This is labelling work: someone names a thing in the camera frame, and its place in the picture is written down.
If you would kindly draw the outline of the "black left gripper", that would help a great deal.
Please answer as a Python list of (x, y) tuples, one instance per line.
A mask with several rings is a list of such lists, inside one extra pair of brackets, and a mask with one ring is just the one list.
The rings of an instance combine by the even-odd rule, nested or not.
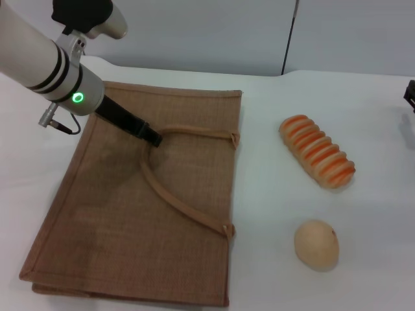
[(162, 142), (161, 134), (106, 95), (95, 113), (110, 124), (134, 137), (145, 140), (154, 147), (158, 147)]

